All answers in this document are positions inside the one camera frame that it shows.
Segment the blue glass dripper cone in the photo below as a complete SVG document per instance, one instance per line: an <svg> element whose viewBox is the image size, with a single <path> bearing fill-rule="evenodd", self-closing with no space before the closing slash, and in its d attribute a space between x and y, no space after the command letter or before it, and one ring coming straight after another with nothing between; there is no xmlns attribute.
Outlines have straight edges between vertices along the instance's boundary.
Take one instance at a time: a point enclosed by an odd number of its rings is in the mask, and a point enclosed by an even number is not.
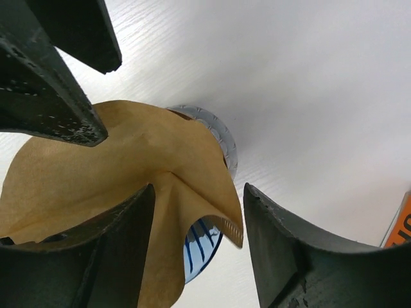
<svg viewBox="0 0 411 308"><path fill-rule="evenodd" d="M189 228L183 246L185 284L195 279L215 256L223 234L210 218L200 218Z"/></svg>

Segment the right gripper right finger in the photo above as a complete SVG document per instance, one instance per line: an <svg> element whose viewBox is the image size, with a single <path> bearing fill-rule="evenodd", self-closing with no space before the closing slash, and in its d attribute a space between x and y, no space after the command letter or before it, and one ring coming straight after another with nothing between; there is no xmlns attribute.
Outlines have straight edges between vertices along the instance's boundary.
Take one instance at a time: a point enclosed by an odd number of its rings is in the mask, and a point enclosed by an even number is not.
<svg viewBox="0 0 411 308"><path fill-rule="evenodd" d="M409 307L410 244L378 248L317 227L246 184L261 307Z"/></svg>

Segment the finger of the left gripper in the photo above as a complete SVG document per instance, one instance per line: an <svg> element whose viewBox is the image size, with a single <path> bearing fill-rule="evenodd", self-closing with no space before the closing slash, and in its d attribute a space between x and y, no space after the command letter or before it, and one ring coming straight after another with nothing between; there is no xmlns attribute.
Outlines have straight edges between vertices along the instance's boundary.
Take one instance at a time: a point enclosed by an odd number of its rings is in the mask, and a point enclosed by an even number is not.
<svg viewBox="0 0 411 308"><path fill-rule="evenodd" d="M1 1L1 131L88 147L108 137L25 1Z"/></svg>
<svg viewBox="0 0 411 308"><path fill-rule="evenodd" d="M42 0L29 1L28 6L55 47L102 74L121 66L105 1Z"/></svg>

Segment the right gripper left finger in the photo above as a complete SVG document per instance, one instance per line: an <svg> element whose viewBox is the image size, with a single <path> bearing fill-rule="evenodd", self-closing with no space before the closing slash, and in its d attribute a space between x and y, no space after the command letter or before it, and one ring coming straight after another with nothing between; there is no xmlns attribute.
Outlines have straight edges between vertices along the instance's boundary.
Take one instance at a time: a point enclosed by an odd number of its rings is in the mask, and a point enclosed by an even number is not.
<svg viewBox="0 0 411 308"><path fill-rule="evenodd" d="M1 307L137 307L155 205L148 184L36 243L1 238Z"/></svg>

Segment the single brown paper filter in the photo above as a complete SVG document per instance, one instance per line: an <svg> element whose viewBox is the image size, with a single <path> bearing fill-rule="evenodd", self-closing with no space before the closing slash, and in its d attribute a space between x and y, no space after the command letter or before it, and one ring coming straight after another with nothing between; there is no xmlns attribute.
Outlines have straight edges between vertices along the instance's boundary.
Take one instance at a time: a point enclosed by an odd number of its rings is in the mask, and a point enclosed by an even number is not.
<svg viewBox="0 0 411 308"><path fill-rule="evenodd" d="M108 132L95 147L30 138L1 191L1 237L36 243L113 209L148 184L152 227L137 307L171 307L185 285L183 246L200 218L243 244L240 202L223 151L205 125L132 101L94 109Z"/></svg>

